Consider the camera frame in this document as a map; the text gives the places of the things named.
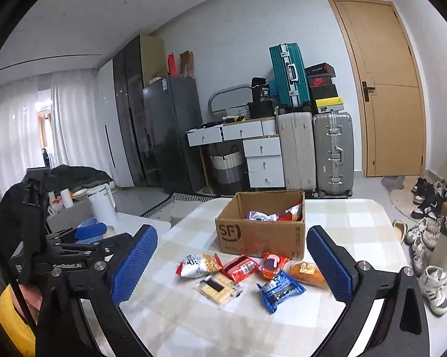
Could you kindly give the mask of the yellow left sleeve forearm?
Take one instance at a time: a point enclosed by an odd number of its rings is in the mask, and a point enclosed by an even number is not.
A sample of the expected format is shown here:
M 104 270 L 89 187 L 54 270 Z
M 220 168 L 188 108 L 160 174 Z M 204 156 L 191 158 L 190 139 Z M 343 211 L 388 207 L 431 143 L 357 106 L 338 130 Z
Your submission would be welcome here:
M 0 296 L 0 323 L 22 356 L 35 357 L 35 336 L 15 309 L 8 285 Z

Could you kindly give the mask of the left hand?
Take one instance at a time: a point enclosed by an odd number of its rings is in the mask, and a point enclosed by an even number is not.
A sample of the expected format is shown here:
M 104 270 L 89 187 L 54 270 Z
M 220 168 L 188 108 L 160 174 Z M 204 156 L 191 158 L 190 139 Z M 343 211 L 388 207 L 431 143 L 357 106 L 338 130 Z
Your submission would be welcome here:
M 26 302 L 26 305 L 32 315 L 32 318 L 34 319 L 35 323 L 38 323 L 38 319 L 40 316 L 40 308 L 42 304 L 42 294 L 37 287 L 27 284 L 21 284 L 20 286 L 21 293 L 23 295 L 23 298 Z M 23 313 L 23 310 L 18 303 L 18 299 L 14 293 L 14 291 L 11 291 L 11 299 L 15 306 L 15 309 L 19 313 L 19 315 L 24 318 L 25 314 Z

